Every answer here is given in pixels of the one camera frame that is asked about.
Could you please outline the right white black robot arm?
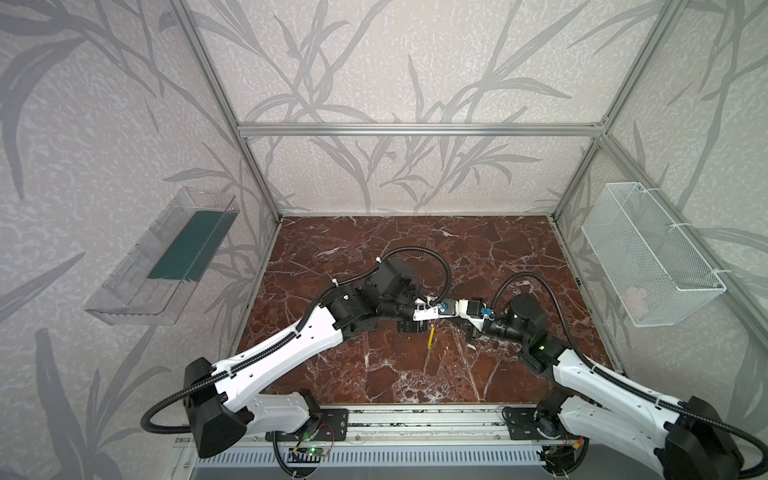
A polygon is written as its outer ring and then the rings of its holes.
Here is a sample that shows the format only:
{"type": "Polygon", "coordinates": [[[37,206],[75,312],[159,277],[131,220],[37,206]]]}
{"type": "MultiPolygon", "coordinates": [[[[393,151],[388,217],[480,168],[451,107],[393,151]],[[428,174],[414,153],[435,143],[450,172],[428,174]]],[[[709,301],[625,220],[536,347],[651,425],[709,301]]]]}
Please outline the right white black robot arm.
{"type": "Polygon", "coordinates": [[[706,401],[663,395],[587,357],[573,337],[547,330],[548,313],[532,294],[494,311],[458,300],[456,314],[484,336],[519,345],[519,361],[554,386],[539,405],[542,431],[595,440],[665,479],[754,479],[767,472],[767,445],[723,422],[706,401]]]}

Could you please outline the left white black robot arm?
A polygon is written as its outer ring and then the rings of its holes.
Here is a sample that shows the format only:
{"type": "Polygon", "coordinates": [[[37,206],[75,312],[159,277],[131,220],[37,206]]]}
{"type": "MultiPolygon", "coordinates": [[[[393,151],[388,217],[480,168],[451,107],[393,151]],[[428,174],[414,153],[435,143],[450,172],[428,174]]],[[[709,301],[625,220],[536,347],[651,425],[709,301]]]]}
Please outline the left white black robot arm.
{"type": "Polygon", "coordinates": [[[439,306],[451,281],[451,267],[437,252],[394,248],[364,273],[333,281],[297,322],[257,346],[215,363],[203,357],[191,362],[183,388],[151,406],[140,427],[156,435],[191,435],[201,458],[248,434],[314,430],[324,412],[311,394],[266,395],[264,389],[306,360],[374,330],[381,319],[413,321],[417,313],[439,306]],[[401,253],[428,255],[442,267],[444,284],[436,297],[422,295],[415,271],[399,260],[401,253]]]}

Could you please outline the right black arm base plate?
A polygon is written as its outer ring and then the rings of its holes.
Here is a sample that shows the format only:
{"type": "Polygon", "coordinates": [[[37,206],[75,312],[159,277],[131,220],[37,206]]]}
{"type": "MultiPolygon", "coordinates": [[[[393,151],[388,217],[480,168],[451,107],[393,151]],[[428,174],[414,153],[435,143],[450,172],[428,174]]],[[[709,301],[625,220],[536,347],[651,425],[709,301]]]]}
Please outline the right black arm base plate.
{"type": "Polygon", "coordinates": [[[575,443],[580,436],[565,429],[559,417],[536,406],[504,406],[501,410],[512,440],[575,443]]]}

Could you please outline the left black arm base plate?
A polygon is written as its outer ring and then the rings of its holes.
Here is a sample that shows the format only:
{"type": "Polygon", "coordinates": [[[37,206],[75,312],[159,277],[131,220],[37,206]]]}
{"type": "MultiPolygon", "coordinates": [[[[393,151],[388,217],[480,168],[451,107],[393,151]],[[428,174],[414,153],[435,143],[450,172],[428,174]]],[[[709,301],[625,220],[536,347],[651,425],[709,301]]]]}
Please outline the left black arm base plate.
{"type": "Polygon", "coordinates": [[[296,432],[277,432],[278,442],[343,441],[347,437],[350,410],[345,408],[323,409],[312,414],[310,419],[296,432]]]}

